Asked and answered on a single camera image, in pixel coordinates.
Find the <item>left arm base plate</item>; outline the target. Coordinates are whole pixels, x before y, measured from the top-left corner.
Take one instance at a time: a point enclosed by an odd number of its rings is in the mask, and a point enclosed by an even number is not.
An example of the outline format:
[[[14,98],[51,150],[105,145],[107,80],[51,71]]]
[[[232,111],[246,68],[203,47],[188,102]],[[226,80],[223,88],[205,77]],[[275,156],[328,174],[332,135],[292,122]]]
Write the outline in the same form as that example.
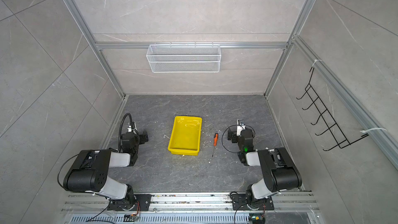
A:
[[[133,197],[126,196],[121,200],[111,200],[108,211],[148,211],[151,203],[151,194],[137,194]]]

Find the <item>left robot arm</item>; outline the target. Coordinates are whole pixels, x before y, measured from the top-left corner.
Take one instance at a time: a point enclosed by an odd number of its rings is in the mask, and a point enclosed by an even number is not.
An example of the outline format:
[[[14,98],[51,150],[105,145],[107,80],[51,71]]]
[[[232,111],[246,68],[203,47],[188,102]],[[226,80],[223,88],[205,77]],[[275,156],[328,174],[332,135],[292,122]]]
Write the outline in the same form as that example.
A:
[[[129,184],[108,176],[110,168],[135,165],[139,146],[148,142],[148,133],[131,131],[120,135],[119,149],[82,150],[66,173],[62,187],[66,191],[91,193],[107,198],[110,207],[129,211],[138,207],[137,197]]]

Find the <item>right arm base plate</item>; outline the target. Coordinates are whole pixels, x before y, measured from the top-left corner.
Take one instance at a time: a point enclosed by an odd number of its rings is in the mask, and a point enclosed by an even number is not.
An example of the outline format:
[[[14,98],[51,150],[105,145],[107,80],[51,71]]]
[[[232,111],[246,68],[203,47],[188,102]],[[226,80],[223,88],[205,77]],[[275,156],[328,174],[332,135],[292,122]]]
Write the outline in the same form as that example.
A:
[[[258,200],[249,198],[246,194],[238,194],[235,191],[231,192],[229,197],[234,211],[273,211],[275,209],[272,198]]]

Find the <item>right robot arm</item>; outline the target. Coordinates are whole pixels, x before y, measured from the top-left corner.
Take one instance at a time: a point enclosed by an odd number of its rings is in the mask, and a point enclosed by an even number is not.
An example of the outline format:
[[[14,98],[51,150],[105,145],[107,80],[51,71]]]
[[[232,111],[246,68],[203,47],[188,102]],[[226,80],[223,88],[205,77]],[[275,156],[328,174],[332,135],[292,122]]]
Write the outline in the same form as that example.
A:
[[[236,131],[228,127],[224,133],[227,140],[237,144],[239,161],[247,167],[259,167],[262,179],[248,186],[242,205],[257,209],[270,203],[272,196],[283,191],[299,189],[302,177],[284,147],[258,150],[254,148],[254,129],[236,124]]]

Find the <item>orange handled screwdriver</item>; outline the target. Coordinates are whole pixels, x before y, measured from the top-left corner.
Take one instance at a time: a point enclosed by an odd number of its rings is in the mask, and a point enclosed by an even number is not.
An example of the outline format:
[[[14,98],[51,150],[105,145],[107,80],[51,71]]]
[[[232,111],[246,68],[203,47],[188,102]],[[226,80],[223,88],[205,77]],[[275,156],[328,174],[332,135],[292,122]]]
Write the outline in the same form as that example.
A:
[[[216,147],[217,147],[217,143],[218,143],[218,133],[215,133],[214,134],[214,143],[213,143],[213,152],[212,152],[212,157],[214,156],[214,154],[215,154],[215,150],[216,150]]]

